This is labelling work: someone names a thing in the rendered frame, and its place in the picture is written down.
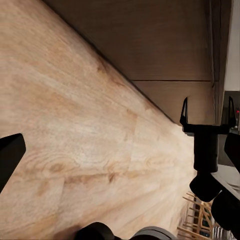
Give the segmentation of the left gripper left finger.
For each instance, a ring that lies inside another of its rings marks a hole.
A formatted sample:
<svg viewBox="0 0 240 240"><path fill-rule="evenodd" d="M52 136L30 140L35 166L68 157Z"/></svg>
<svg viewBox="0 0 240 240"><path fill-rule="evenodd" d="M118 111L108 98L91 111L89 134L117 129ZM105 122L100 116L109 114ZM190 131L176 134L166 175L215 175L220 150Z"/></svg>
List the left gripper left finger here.
<svg viewBox="0 0 240 240"><path fill-rule="evenodd" d="M26 153L22 133L0 138L0 193Z"/></svg>

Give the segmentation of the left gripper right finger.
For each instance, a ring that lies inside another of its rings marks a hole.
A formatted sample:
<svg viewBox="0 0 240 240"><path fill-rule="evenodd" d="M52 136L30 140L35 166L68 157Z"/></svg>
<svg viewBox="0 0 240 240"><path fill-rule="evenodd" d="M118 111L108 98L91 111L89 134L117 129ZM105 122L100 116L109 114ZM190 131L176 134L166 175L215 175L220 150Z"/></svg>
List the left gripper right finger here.
<svg viewBox="0 0 240 240"><path fill-rule="evenodd" d="M224 151L240 173L240 134L231 132L228 134Z"/></svg>

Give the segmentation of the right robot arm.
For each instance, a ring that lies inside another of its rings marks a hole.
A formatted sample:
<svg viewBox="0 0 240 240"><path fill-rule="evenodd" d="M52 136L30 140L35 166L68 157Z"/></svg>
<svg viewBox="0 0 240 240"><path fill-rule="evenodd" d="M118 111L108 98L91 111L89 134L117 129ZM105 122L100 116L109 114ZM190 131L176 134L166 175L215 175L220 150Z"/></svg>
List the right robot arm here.
<svg viewBox="0 0 240 240"><path fill-rule="evenodd" d="M230 117L230 111L233 117ZM188 124L188 98L184 100L180 123L187 136L194 137L194 165L198 175L189 187L196 198L209 203L215 223L231 231L240 240L240 194L235 191L218 172L219 136L228 135L236 124L233 98L229 96L228 124Z"/></svg>

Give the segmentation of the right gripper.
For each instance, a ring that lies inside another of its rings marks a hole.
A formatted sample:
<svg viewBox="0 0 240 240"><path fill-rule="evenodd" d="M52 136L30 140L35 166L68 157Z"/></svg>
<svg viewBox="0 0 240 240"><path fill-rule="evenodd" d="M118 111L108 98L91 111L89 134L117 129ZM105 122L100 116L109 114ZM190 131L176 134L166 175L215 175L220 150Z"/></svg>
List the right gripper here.
<svg viewBox="0 0 240 240"><path fill-rule="evenodd" d="M231 110L233 117L230 117ZM188 124L188 98L184 100L180 123L183 124L184 132L194 133L195 155L204 158L219 156L219 136L223 134L228 135L230 128L237 124L235 113L233 98L229 96L228 124L222 124L221 126Z"/></svg>

